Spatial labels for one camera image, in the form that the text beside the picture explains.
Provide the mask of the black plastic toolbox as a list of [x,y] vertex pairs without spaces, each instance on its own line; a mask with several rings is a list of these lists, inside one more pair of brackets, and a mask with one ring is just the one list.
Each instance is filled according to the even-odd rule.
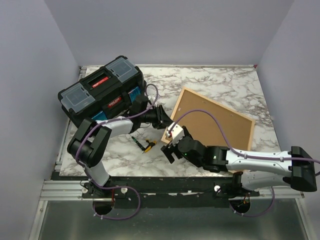
[[79,127],[86,118],[103,121],[120,115],[136,96],[145,93],[146,85],[142,71],[120,55],[61,90],[57,97],[62,110]]

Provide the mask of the green black screwdriver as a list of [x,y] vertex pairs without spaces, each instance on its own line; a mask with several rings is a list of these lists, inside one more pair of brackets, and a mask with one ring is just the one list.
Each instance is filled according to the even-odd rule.
[[143,152],[146,150],[145,147],[135,137],[131,136],[131,138]]

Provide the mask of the wooden picture frame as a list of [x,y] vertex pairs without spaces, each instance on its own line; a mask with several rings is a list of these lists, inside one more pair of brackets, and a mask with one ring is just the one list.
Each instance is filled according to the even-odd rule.
[[[183,114],[195,109],[205,110],[217,119],[233,148],[251,150],[255,128],[253,118],[186,87],[182,88],[170,118],[176,121]],[[205,146],[226,147],[218,125],[207,113],[189,113],[178,124],[185,126],[193,139]]]

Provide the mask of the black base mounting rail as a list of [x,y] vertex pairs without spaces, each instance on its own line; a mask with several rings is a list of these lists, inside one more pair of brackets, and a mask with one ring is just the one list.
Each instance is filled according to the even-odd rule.
[[231,200],[258,197],[235,177],[133,177],[112,176],[104,189],[88,182],[82,197],[98,206],[116,208],[228,208]]

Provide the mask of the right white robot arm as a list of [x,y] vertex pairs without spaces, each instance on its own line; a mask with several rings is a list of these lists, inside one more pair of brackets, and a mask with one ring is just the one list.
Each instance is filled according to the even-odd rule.
[[193,139],[185,126],[172,124],[167,133],[172,140],[161,147],[170,163],[185,158],[212,173],[233,171],[230,191],[241,196],[260,188],[289,186],[300,192],[316,192],[314,159],[299,146],[289,151],[256,152],[225,146],[205,146]]

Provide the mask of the yellow black hex key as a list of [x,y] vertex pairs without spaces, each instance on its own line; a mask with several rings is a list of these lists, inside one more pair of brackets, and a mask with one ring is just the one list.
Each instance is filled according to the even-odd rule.
[[144,153],[147,153],[148,151],[150,151],[157,144],[155,140],[146,139],[145,141],[148,143],[148,145],[144,148],[143,150]]

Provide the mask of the aluminium extrusion rail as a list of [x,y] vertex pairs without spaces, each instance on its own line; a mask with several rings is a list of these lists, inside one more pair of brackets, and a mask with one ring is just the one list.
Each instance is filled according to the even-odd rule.
[[48,180],[44,181],[40,192],[40,201],[81,201],[82,195],[88,190],[79,180]]

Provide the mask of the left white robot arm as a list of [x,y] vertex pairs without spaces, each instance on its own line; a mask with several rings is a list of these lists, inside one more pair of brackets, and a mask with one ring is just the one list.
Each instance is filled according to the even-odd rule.
[[107,197],[111,191],[108,183],[110,175],[102,163],[109,139],[131,134],[142,123],[150,123],[157,130],[165,129],[173,123],[162,105],[155,106],[155,102],[148,105],[149,102],[147,96],[140,94],[118,117],[100,122],[86,118],[69,142],[67,152],[83,168],[94,186],[93,191],[99,197]]

